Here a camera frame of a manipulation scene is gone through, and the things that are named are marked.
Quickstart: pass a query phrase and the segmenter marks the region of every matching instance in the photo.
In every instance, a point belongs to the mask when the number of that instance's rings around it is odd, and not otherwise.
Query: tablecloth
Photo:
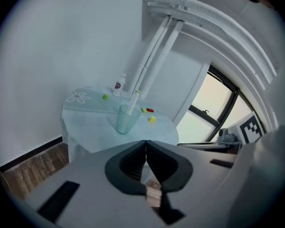
[[[108,94],[109,99],[102,99],[103,94]],[[132,94],[125,91],[122,91],[120,97],[116,97],[112,95],[112,89],[104,87],[79,88],[67,95],[62,107],[61,124],[63,142],[68,144],[70,162],[87,153],[138,140],[178,144],[178,133],[173,122],[158,108],[142,99],[137,101],[135,108],[152,108],[154,113],[141,112],[128,134],[118,133],[115,124],[119,107],[129,105],[131,98]],[[149,122],[151,115],[156,117],[155,123]],[[147,169],[148,167],[144,168],[143,176],[150,173]]]

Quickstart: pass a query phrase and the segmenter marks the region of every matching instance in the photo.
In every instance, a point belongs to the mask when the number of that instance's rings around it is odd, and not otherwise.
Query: white wall
[[[61,135],[67,92],[114,86],[151,24],[142,0],[21,0],[0,31],[0,166]]]
[[[159,48],[157,55],[161,52],[161,49],[162,47]],[[206,76],[207,69],[202,74],[201,70],[205,62],[209,62],[208,67],[210,65],[208,50],[203,44],[183,34],[179,34],[151,86],[146,100],[155,104],[174,121],[180,111],[180,107],[184,105],[187,98],[190,96],[191,99],[189,101],[191,101],[191,104],[197,94],[198,90],[193,95],[191,94],[197,79],[201,77],[200,79],[203,81]],[[150,66],[152,67],[155,62],[156,57]],[[177,125],[180,120],[176,119],[174,123]]]

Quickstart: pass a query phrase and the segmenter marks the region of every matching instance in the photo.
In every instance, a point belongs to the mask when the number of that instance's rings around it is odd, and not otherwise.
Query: small bottle
[[[123,86],[125,84],[126,74],[122,74],[116,82],[115,89],[113,91],[113,95],[120,96]]]

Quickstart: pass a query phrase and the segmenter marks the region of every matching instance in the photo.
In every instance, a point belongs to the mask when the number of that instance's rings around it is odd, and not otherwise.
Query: wooden block
[[[109,99],[109,96],[107,94],[104,94],[103,99],[107,101]]]
[[[149,122],[150,123],[154,123],[155,121],[156,121],[155,116],[151,116],[150,119],[149,119]]]

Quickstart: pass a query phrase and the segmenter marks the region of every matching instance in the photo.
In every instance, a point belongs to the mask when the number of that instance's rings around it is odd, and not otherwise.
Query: baseboard
[[[3,173],[5,171],[13,168],[14,166],[28,160],[29,158],[43,152],[44,150],[49,149],[50,147],[53,147],[54,145],[56,145],[60,142],[62,142],[62,137],[56,138],[56,139],[54,139],[54,140],[52,140],[52,141],[50,141],[50,142],[48,142],[48,143],[46,143],[40,147],[35,148],[32,151],[30,151],[30,152],[28,152],[28,153],[26,153],[26,154],[24,154],[18,158],[6,163],[5,165],[0,166],[0,173]]]

